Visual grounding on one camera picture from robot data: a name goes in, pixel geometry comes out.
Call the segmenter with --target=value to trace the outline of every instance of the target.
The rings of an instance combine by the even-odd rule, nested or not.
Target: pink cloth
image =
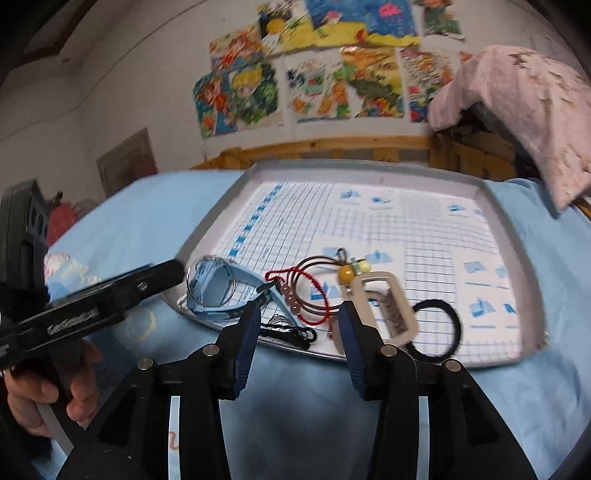
[[[428,109],[435,130],[482,102],[529,152],[560,211],[591,187],[591,88],[534,50],[493,45],[464,63]]]

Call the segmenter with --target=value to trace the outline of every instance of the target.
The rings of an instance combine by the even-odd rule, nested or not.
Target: wooden bed rail
[[[219,156],[192,167],[192,170],[246,170],[259,160],[312,158],[358,158],[399,162],[404,151],[423,151],[431,168],[453,170],[480,178],[506,180],[515,177],[512,158],[498,156],[473,146],[459,144],[442,135],[413,137],[333,137],[285,142],[254,148],[228,148]]]

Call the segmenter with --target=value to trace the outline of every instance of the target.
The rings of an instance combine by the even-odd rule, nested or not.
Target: red string
[[[324,323],[326,320],[328,320],[330,318],[329,299],[326,296],[326,293],[324,293],[324,290],[322,290],[322,286],[320,285],[318,280],[316,280],[312,275],[303,271],[301,268],[290,267],[290,268],[285,268],[283,270],[269,270],[267,273],[265,273],[265,280],[267,280],[267,281],[278,280],[282,284],[283,283],[287,284],[287,282],[283,278],[281,278],[279,275],[275,275],[274,277],[272,277],[272,275],[279,274],[279,273],[290,273],[290,272],[298,273],[300,275],[303,275],[308,280],[310,280],[312,285],[314,285],[314,288],[316,290],[318,290],[320,292],[320,294],[322,295],[322,300],[324,300],[324,316],[322,317],[322,320],[319,320],[318,322],[312,322],[312,321],[304,318],[304,316],[300,312],[297,313],[297,317],[302,322],[304,322],[305,324],[310,325],[310,326],[316,326],[316,325],[320,325],[321,323]]]

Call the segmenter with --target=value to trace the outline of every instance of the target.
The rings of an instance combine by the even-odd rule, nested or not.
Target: bed
[[[240,161],[233,164],[240,166]],[[52,297],[174,257],[241,174],[238,170],[161,174],[110,198],[51,248],[47,283]],[[518,364],[473,375],[538,478],[547,480],[591,419],[591,223],[576,207],[558,216],[543,187],[532,181],[491,181],[489,186],[533,263],[550,346]],[[160,297],[153,297],[128,320],[93,337],[106,353],[98,367],[99,387],[108,395],[138,359],[175,361],[216,337],[214,330],[187,320]],[[222,403],[220,409],[235,479],[366,475],[378,405],[359,399],[343,364],[260,346],[240,400]],[[174,429],[169,447],[173,479],[178,475]],[[51,460],[38,462],[37,467],[46,478],[54,478],[63,461],[63,454],[54,448]],[[427,474],[422,461],[417,478],[426,479]]]

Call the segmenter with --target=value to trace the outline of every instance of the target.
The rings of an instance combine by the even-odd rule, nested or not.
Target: white tray
[[[411,304],[439,298],[458,312],[463,336],[456,358],[467,367],[514,362],[545,346],[537,278],[519,237],[482,180],[442,170],[352,160],[267,161],[248,170],[218,201],[177,258],[186,266],[204,255],[232,259],[257,274],[296,265],[309,255],[346,248],[374,271],[399,279]],[[339,304],[334,272],[311,270]],[[300,282],[304,298],[315,295]],[[178,307],[184,284],[165,292],[183,315],[215,329],[227,322],[197,318]],[[245,301],[239,288],[230,303]],[[263,320],[280,313],[275,304]],[[441,354],[452,324],[440,311],[417,313],[415,346]],[[386,328],[381,328],[387,340]],[[307,352],[344,360],[327,325]]]

